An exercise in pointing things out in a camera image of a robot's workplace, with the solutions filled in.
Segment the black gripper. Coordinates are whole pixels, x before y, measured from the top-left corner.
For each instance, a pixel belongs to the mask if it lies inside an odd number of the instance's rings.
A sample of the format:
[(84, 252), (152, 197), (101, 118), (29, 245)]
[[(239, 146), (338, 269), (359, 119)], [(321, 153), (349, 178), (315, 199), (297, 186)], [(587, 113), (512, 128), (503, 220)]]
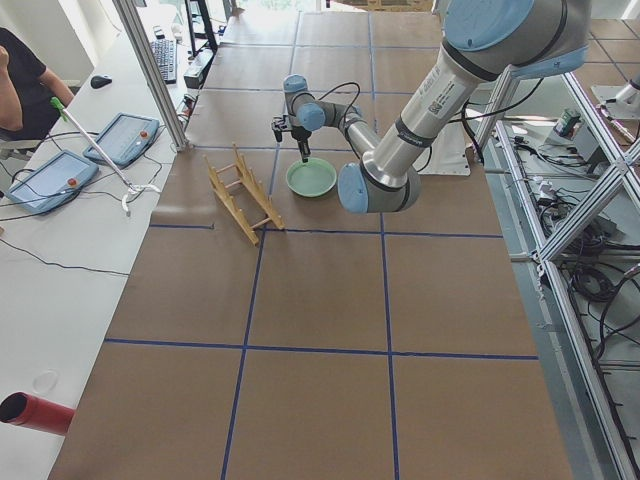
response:
[(301, 161), (307, 162), (311, 155), (311, 151), (308, 143), (309, 138), (311, 137), (311, 132), (306, 130), (303, 126), (293, 126), (291, 130), (291, 135), (298, 144), (298, 149), (301, 155)]

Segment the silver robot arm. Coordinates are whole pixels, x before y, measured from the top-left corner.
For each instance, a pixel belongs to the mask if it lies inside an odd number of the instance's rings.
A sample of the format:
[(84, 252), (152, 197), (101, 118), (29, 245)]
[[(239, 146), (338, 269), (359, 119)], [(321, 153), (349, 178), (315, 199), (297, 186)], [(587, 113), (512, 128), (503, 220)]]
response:
[(579, 68), (591, 10), (589, 1), (452, 1), (435, 66), (383, 137), (355, 107), (315, 98), (301, 75), (283, 81), (287, 113), (273, 119), (274, 136), (290, 133), (308, 158), (312, 132), (339, 129), (360, 158), (339, 173), (342, 206), (352, 213), (405, 210), (421, 190), (415, 161), (477, 87), (505, 69), (534, 79)]

